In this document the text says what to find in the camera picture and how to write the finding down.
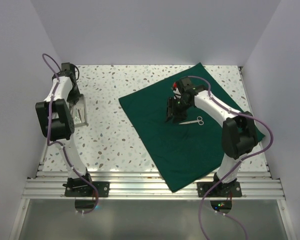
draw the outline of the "dark green fabric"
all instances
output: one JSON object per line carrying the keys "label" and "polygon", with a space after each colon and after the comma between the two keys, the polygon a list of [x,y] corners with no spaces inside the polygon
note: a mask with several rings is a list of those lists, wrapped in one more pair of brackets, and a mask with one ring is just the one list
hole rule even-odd
{"label": "dark green fabric", "polygon": [[[224,156],[221,147],[222,128],[204,111],[194,107],[187,111],[187,121],[202,116],[202,126],[196,123],[179,125],[172,121],[165,122],[167,99],[173,96],[171,87],[175,81],[185,76],[205,78],[210,82],[211,91],[216,97],[242,111],[201,63],[119,99],[172,192],[218,168]],[[205,84],[199,79],[191,80],[195,85]],[[258,131],[258,140],[263,137]]]}

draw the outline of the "white wall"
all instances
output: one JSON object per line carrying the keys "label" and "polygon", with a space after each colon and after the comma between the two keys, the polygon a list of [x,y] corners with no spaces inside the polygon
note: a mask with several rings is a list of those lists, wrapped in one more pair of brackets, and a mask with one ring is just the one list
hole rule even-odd
{"label": "white wall", "polygon": [[48,95],[52,73],[43,52],[56,56],[31,2],[0,0],[0,240],[9,238],[44,145],[35,103]]}
{"label": "white wall", "polygon": [[31,0],[75,64],[242,66],[280,0]]}
{"label": "white wall", "polygon": [[266,153],[281,178],[300,240],[300,0],[281,0],[243,67],[255,115],[269,123],[274,145]]}

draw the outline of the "folded cloth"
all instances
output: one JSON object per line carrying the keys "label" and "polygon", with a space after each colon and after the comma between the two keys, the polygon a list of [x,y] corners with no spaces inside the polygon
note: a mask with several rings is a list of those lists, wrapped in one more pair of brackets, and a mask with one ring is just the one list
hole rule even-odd
{"label": "folded cloth", "polygon": [[[122,109],[172,192],[220,167],[224,156],[222,128],[201,109],[189,108],[187,121],[201,116],[204,125],[165,122],[167,99],[173,96],[171,87],[175,81],[186,76],[208,80],[213,95],[242,111],[201,63],[119,99]],[[195,85],[205,85],[199,79],[191,80]],[[261,141],[264,135],[258,130],[257,134],[258,141]]]}

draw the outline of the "scissors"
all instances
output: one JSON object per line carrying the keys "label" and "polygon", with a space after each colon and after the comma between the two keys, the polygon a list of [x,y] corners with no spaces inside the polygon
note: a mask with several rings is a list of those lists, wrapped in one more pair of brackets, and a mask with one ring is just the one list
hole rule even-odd
{"label": "scissors", "polygon": [[204,121],[202,120],[202,116],[198,116],[196,118],[196,120],[194,120],[194,121],[185,121],[185,122],[181,122],[179,124],[182,125],[182,124],[194,124],[194,123],[198,123],[199,125],[203,125]]}

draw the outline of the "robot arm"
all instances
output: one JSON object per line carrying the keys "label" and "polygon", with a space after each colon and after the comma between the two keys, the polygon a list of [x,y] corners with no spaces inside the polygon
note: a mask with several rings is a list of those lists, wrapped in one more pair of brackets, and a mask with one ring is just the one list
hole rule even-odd
{"label": "robot arm", "polygon": [[[91,181],[90,174],[86,166],[81,161],[77,147],[75,145],[73,133],[75,131],[75,124],[71,116],[69,105],[75,105],[79,98],[83,95],[80,94],[78,89],[75,66],[71,63],[62,63],[61,71],[58,72],[59,83],[55,90],[53,103],[52,103],[52,123],[50,141],[58,141],[65,147],[69,162],[77,170],[79,175],[89,182]],[[48,135],[48,117],[49,117],[49,102],[56,87],[58,79],[56,76],[52,77],[52,88],[49,95],[42,102],[35,104],[35,110],[39,119],[41,131],[45,137]],[[56,144],[59,152],[65,162],[68,170],[67,183],[63,186],[68,191],[84,193],[90,195],[91,188],[87,189],[87,184],[72,170],[69,166],[63,147]]]}
{"label": "robot arm", "polygon": [[[184,121],[187,118],[187,109],[197,107],[208,113],[222,127],[222,149],[224,157],[221,166],[214,176],[214,181],[224,177],[247,153],[250,153],[257,145],[257,132],[252,119],[234,115],[218,106],[208,95],[208,89],[204,85],[195,86],[189,77],[182,78],[173,84],[174,97],[169,97],[167,106],[167,118],[173,122]],[[227,104],[213,96],[233,112]],[[224,185],[234,183],[237,180],[239,166],[222,183]]]}

